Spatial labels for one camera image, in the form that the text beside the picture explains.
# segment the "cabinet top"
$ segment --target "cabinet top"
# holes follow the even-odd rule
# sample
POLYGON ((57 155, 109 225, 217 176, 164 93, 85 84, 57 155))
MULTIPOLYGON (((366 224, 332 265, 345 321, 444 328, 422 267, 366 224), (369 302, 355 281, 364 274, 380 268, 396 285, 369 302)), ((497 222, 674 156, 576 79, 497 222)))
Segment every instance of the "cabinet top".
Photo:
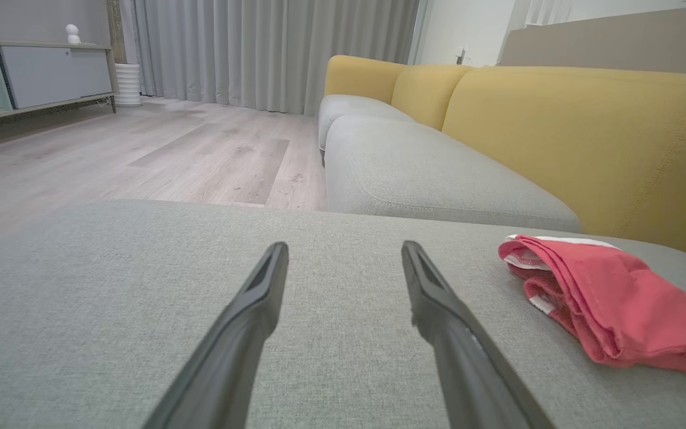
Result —
POLYGON ((52 43, 31 41, 0 41, 0 46, 39 46, 39 47, 69 47, 71 49, 111 49, 109 46, 74 43, 52 43))

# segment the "ribbed white planter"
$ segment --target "ribbed white planter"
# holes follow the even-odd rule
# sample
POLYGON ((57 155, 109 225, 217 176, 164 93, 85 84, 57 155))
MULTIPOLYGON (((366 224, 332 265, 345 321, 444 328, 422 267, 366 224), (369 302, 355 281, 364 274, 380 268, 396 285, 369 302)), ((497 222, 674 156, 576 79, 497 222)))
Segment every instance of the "ribbed white planter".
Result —
POLYGON ((136 107, 142 105, 139 97, 139 64, 116 64, 115 73, 118 76, 118 92, 115 97, 116 106, 136 107))

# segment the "curtain fold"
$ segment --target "curtain fold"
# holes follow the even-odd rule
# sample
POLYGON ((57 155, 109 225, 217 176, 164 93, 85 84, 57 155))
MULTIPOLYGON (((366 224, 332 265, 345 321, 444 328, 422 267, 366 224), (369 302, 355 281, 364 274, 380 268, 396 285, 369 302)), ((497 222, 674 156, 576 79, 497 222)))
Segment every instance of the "curtain fold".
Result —
POLYGON ((314 115, 336 54, 406 63, 419 0, 135 0, 145 95, 314 115))

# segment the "wooden floor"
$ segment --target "wooden floor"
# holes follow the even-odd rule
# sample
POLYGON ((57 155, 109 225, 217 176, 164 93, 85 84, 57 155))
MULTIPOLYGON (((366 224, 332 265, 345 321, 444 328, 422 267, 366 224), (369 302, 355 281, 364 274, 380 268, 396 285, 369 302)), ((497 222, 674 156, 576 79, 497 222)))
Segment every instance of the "wooden floor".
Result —
POLYGON ((0 239, 101 199, 324 207, 315 117, 162 98, 117 114, 74 112, 47 130, 1 136, 0 239))

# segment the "yellow cushion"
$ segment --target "yellow cushion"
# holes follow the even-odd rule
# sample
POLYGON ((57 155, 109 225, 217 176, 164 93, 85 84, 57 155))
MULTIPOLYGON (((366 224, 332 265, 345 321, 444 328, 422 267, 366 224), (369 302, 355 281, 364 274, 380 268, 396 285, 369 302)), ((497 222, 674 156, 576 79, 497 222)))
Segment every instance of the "yellow cushion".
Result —
POLYGON ((686 75, 476 69, 442 130, 563 200, 585 233, 686 251, 686 75))
POLYGON ((325 95, 359 95, 390 104, 395 80, 404 68, 403 64, 335 55, 327 62, 325 95))
POLYGON ((456 65, 407 66, 395 81, 391 105, 420 124, 441 130, 451 93, 471 70, 456 65))

